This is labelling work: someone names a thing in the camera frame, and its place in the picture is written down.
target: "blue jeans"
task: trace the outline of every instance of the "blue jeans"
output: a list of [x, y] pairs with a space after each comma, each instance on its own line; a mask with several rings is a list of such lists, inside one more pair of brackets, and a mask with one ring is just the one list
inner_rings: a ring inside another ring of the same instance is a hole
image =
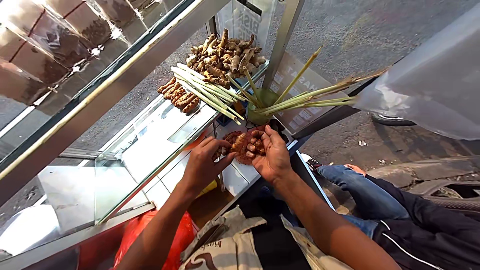
[[344, 217], [370, 238], [378, 225], [377, 221], [410, 218], [407, 210], [397, 200], [362, 174], [343, 165], [321, 166], [317, 168], [317, 171], [342, 190], [350, 192], [364, 219], [351, 215], [344, 215]]

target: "sidewalk curb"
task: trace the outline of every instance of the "sidewalk curb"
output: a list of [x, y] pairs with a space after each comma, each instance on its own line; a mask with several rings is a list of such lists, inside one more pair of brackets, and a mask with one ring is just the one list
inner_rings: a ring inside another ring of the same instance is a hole
[[480, 156], [478, 155], [389, 165], [367, 173], [402, 188], [413, 184], [415, 180], [435, 180], [474, 172], [480, 172]]

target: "yellow object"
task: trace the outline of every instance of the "yellow object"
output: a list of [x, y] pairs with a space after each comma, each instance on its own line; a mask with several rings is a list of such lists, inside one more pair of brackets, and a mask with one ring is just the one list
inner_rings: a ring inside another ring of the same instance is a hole
[[216, 187], [217, 187], [217, 183], [216, 183], [215, 180], [213, 180], [210, 184], [208, 184], [208, 186], [206, 188], [204, 188], [202, 190], [202, 192], [200, 192], [200, 194], [197, 196], [197, 198], [202, 196], [203, 194], [206, 194], [209, 191], [214, 190]]

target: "sneaker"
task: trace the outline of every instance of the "sneaker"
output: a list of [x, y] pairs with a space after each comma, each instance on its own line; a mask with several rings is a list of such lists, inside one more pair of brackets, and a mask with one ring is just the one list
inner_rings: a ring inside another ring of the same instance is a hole
[[320, 166], [323, 166], [323, 164], [321, 164], [320, 162], [316, 161], [315, 159], [313, 159], [311, 156], [307, 155], [307, 154], [304, 154], [304, 153], [300, 153], [301, 155], [301, 158], [306, 161], [307, 165], [308, 165], [308, 168], [310, 169], [310, 171], [312, 171], [313, 173], [315, 174], [318, 174], [317, 172], [317, 168], [320, 167]]

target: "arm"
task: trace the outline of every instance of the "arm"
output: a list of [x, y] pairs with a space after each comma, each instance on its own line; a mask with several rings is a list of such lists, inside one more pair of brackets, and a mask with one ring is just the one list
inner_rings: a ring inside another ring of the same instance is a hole
[[230, 147], [230, 143], [209, 137], [192, 150], [182, 179], [166, 203], [130, 246], [118, 270], [162, 268], [184, 212], [200, 192], [235, 158], [235, 153], [231, 153], [214, 163], [212, 156], [219, 147]]
[[334, 212], [292, 170], [285, 142], [270, 126], [262, 141], [266, 157], [253, 161], [255, 169], [281, 194], [323, 252], [355, 270], [399, 269], [380, 246]]

